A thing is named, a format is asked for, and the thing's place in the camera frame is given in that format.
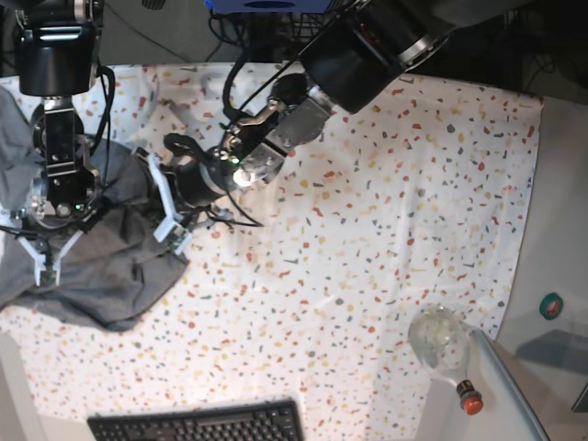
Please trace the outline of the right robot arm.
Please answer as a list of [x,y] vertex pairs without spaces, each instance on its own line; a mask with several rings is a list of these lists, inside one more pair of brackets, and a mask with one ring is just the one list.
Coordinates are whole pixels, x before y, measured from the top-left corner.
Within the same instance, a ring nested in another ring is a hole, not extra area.
[[[2,229],[15,235],[33,261],[37,285],[59,283],[62,260],[103,209],[105,176],[91,157],[110,122],[114,74],[99,61],[102,1],[4,1],[19,30],[19,91],[40,99],[31,119],[40,170],[24,208]],[[95,135],[85,133],[73,103],[106,79],[105,109]]]

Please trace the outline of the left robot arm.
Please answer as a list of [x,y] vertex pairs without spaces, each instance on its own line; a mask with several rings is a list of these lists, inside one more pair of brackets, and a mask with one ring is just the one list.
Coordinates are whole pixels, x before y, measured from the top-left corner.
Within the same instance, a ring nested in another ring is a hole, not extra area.
[[228,126],[203,150],[192,138],[164,137],[174,156],[146,156],[164,216],[154,238],[174,253],[186,248],[193,219],[234,191],[270,182],[288,154],[315,140],[335,107],[356,114],[392,81],[430,58],[458,29],[497,17],[505,1],[354,1],[299,53],[300,73],[267,81],[266,105],[256,114],[225,102]]

